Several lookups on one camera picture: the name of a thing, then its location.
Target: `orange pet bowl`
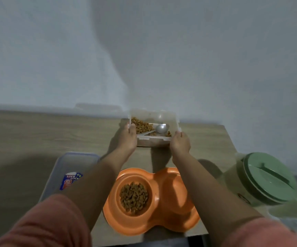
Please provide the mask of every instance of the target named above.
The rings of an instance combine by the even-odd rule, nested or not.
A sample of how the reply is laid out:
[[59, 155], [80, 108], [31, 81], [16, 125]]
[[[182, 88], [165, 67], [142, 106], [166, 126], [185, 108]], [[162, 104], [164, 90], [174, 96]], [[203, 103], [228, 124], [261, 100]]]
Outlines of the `orange pet bowl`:
[[[148, 200], [138, 213], [127, 212], [120, 201], [120, 190], [131, 182], [141, 183]], [[122, 170], [105, 202], [104, 216], [108, 224], [126, 236], [147, 232], [162, 225], [175, 232], [186, 232], [200, 220], [177, 168], [149, 173], [140, 168]]]

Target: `table surface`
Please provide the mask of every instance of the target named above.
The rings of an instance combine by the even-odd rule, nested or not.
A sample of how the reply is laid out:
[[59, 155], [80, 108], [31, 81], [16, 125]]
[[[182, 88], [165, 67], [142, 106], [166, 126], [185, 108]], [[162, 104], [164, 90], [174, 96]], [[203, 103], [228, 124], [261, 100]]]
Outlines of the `table surface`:
[[[39, 200], [56, 159], [68, 151], [103, 156], [117, 142], [126, 119], [103, 119], [0, 111], [0, 236]], [[222, 125], [180, 123], [191, 139], [191, 154], [215, 177], [235, 164], [236, 149]], [[122, 169], [138, 167], [157, 172], [174, 167], [167, 148], [140, 148]], [[258, 209], [266, 214], [265, 208]], [[93, 228], [93, 246], [129, 244], [206, 234], [201, 220], [186, 233], [157, 226], [126, 237], [115, 232], [103, 213]]]

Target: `clear plastic container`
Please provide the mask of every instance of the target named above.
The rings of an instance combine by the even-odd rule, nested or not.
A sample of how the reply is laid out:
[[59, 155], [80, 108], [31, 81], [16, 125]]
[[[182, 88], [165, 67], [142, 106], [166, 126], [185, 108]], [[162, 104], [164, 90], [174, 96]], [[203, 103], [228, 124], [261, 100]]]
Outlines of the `clear plastic container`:
[[52, 169], [39, 202], [81, 178], [91, 166], [98, 162], [99, 158], [94, 153], [86, 152], [67, 152], [60, 156]]
[[[147, 111], [146, 109], [131, 109], [129, 112], [129, 123], [131, 124], [131, 118], [136, 117], [139, 120], [153, 124], [155, 128], [158, 124], [169, 124], [169, 131], [173, 135], [175, 131], [180, 131], [179, 119], [173, 112], [168, 111]], [[171, 137], [163, 136], [137, 136], [137, 146], [168, 146], [170, 144]]]

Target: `bowl of kibble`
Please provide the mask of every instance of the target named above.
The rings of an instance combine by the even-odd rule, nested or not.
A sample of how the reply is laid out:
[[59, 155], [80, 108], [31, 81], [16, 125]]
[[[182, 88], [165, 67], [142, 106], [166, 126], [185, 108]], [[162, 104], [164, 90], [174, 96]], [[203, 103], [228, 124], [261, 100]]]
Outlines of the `bowl of kibble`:
[[[129, 126], [134, 123], [137, 132], [137, 146], [168, 146], [171, 141], [172, 134], [175, 131], [181, 131], [179, 127], [179, 119], [174, 112], [168, 111], [148, 111], [146, 109], [132, 109], [129, 113]], [[159, 124], [168, 124], [169, 131], [162, 135], [152, 132], [147, 135], [139, 135], [150, 132]]]
[[155, 225], [185, 232], [200, 219], [177, 168], [157, 173], [122, 170], [103, 212], [108, 224], [126, 236], [142, 234]]

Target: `green lid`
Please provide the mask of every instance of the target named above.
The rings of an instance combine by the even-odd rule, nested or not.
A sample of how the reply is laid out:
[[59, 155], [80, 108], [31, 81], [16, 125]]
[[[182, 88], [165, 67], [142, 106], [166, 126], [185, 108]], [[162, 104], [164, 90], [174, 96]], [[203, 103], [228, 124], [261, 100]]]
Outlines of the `green lid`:
[[262, 152], [244, 158], [245, 172], [263, 194], [280, 203], [297, 196], [297, 181], [291, 171], [277, 158]]

